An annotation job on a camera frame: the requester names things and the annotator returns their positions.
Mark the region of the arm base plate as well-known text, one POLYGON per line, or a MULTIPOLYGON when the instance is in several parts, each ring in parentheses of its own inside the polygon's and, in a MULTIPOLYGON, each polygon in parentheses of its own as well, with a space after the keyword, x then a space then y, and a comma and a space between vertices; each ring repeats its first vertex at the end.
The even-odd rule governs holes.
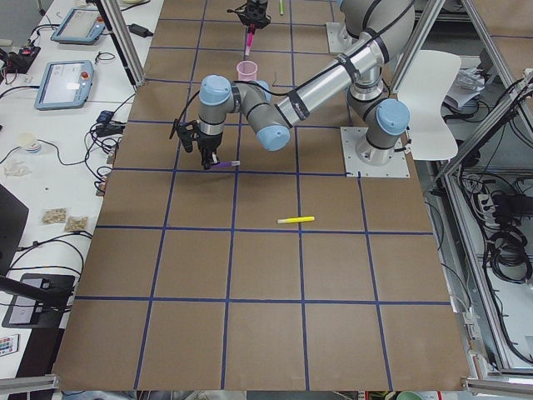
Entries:
POLYGON ((327 22, 326 35, 331 54, 343 53, 354 43, 354 39, 348 34, 346 24, 343 22, 327 22))
POLYGON ((345 175, 348 178, 409 178, 401 139, 394 147, 380 150, 366 141, 366 127, 341 127, 345 175))

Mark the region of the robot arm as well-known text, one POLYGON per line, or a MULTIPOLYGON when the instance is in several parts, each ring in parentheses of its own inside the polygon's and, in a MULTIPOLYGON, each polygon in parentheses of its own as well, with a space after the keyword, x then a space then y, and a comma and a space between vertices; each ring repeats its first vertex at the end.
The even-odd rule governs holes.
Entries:
POLYGON ((202 166, 218 164, 217 148, 227 114, 241 113, 267 151, 290 141, 291 128, 309 118, 330 98, 349 88, 353 93, 383 85, 371 75, 399 54, 411 35, 415 11, 412 1, 341 1, 345 27, 355 42, 324 69, 272 103, 266 90, 219 75, 202 80, 199 90, 197 144, 202 166))
POLYGON ((240 21, 250 27, 263 29, 271 22, 271 17, 267 14, 267 0, 247 0, 245 4, 235 9, 240 21))

